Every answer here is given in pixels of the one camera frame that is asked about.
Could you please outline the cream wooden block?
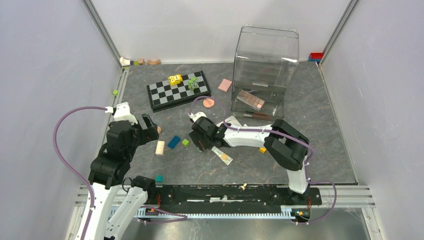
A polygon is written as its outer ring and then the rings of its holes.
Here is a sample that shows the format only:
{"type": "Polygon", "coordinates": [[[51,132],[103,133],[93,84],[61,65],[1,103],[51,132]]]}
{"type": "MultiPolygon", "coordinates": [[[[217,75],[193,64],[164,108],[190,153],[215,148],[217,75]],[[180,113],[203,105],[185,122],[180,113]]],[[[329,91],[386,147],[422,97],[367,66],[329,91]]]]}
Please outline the cream wooden block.
{"type": "Polygon", "coordinates": [[[157,145],[156,145],[156,149],[155,149],[155,154],[157,156],[163,156],[164,155],[164,149],[165,149],[165,142],[163,140],[158,140],[157,145]]]}

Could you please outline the blue block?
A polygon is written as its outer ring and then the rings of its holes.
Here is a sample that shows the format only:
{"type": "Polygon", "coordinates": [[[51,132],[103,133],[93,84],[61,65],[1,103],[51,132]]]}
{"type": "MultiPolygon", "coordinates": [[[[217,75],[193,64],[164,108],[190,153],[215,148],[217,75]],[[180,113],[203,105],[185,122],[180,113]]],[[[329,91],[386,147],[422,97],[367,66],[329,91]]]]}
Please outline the blue block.
{"type": "Polygon", "coordinates": [[[167,144],[167,147],[171,150],[175,149],[175,147],[178,145],[178,143],[181,141],[181,138],[177,135],[175,135],[167,144]]]}

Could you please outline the peach powder puff brush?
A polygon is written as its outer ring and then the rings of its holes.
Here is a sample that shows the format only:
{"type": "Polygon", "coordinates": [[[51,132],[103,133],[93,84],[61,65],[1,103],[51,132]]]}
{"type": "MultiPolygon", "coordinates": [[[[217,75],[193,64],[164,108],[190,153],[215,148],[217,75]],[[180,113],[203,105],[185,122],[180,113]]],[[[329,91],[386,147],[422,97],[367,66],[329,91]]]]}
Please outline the peach powder puff brush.
{"type": "Polygon", "coordinates": [[[209,109],[209,108],[212,108],[215,105],[215,101],[213,99],[211,99],[211,98],[205,98],[202,101],[202,104],[203,104],[203,106],[205,108],[208,108],[209,109]]]}

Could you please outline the pink sponge pad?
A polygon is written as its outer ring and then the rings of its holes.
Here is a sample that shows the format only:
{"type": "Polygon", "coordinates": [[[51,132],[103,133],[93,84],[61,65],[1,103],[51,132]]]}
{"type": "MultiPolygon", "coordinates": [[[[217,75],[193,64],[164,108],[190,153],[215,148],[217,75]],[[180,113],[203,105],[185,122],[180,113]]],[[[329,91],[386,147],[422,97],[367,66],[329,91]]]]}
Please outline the pink sponge pad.
{"type": "Polygon", "coordinates": [[[232,83],[233,82],[231,80],[223,78],[218,86],[218,89],[226,93],[230,89],[232,83]]]}

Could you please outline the brown eyeshadow palette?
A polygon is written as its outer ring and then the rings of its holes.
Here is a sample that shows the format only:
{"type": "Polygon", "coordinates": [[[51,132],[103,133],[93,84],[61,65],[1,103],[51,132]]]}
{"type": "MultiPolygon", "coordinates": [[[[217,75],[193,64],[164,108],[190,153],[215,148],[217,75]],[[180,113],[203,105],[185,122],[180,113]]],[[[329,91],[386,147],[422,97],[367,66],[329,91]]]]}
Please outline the brown eyeshadow palette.
{"type": "Polygon", "coordinates": [[[236,99],[241,101],[242,103],[248,105],[256,111],[260,111],[264,106],[265,101],[260,99],[259,97],[252,95],[251,93],[241,90],[239,94],[236,96],[236,99]]]}

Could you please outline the clear acrylic makeup organizer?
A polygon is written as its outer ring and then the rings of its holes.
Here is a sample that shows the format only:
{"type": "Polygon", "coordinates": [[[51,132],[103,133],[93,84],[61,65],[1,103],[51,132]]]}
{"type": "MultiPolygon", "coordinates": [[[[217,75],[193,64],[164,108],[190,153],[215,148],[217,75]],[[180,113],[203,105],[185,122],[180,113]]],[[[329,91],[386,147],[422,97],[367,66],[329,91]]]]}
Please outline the clear acrylic makeup organizer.
{"type": "Polygon", "coordinates": [[[245,25],[241,27],[233,65],[231,113],[285,116],[285,95],[300,62],[299,33],[294,29],[245,25]],[[265,101],[255,110],[237,100],[246,91],[265,101]]]}

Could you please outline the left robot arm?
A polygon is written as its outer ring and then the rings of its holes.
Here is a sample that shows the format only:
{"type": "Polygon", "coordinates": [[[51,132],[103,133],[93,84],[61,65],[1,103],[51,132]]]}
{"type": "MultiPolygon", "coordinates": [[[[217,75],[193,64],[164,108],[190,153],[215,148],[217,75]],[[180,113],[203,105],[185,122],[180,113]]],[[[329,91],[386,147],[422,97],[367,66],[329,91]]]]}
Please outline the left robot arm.
{"type": "Polygon", "coordinates": [[[143,176],[135,177],[114,214],[111,208],[121,189],[124,177],[139,146],[159,138],[157,125],[145,113],[142,119],[146,128],[133,115],[109,123],[106,141],[90,165],[89,186],[93,190],[87,197],[77,240],[120,240],[138,209],[157,198],[155,181],[143,176]]]}

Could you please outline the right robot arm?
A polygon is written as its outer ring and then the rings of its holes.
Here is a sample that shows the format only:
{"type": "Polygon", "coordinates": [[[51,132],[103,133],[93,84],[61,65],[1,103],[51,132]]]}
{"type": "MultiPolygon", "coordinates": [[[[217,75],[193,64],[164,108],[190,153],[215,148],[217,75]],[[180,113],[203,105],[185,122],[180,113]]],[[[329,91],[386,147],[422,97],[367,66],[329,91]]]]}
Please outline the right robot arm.
{"type": "Polygon", "coordinates": [[[206,116],[191,114],[189,133],[201,151],[212,148],[253,147],[265,148],[288,176],[288,196],[295,204],[309,198],[310,178],[307,165],[316,151],[309,139],[282,119],[264,126],[237,126],[223,122],[216,125],[206,116]]]}

